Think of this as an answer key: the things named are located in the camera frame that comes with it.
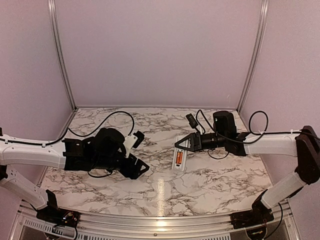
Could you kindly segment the white remote control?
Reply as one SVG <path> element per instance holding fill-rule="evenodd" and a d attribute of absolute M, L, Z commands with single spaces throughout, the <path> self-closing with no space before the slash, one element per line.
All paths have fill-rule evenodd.
<path fill-rule="evenodd" d="M 172 170 L 184 172 L 186 169 L 186 161 L 187 161 L 187 151 L 177 148 L 174 148 L 173 159 L 172 159 Z"/>

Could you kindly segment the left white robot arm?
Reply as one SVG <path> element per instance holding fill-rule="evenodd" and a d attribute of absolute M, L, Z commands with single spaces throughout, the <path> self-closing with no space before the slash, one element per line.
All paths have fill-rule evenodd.
<path fill-rule="evenodd" d="M 64 138 L 42 143 L 4 135 L 0 139 L 0 185 L 29 202 L 37 211 L 43 210 L 51 222 L 58 223 L 64 215 L 58 208 L 55 194 L 33 184 L 14 165 L 46 166 L 64 171 L 118 171 L 136 180 L 150 168 L 131 153 L 144 138 L 140 131 L 123 136 L 114 128 L 101 128 L 95 136 L 85 139 Z"/>

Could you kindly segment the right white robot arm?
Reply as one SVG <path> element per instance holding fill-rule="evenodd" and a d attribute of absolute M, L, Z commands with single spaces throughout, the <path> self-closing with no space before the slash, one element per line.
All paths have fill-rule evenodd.
<path fill-rule="evenodd" d="M 285 155 L 297 158 L 297 167 L 270 189 L 265 190 L 252 204 L 247 219 L 258 224 L 276 204 L 294 196 L 305 185 L 320 179 L 320 139 L 314 129 L 306 125 L 298 131 L 238 132 L 234 115 L 226 110 L 213 113 L 212 133 L 203 129 L 178 139 L 174 144 L 172 168 L 184 170 L 188 152 L 224 148 L 228 154 Z"/>

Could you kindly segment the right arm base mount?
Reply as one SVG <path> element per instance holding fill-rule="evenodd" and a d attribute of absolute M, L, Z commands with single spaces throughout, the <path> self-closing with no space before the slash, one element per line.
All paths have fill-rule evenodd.
<path fill-rule="evenodd" d="M 275 219 L 272 210 L 262 203 L 262 196 L 266 192 L 267 190 L 263 191 L 252 203 L 251 210 L 235 212 L 230 215 L 231 224 L 234 229 L 266 224 Z"/>

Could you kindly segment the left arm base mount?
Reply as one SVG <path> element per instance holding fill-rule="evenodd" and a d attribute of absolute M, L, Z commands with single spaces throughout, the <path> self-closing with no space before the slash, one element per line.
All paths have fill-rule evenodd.
<path fill-rule="evenodd" d="M 42 209 L 36 209 L 36 217 L 58 226 L 76 228 L 78 226 L 80 213 L 58 207 L 56 195 L 48 189 L 45 192 L 47 194 L 46 205 Z"/>

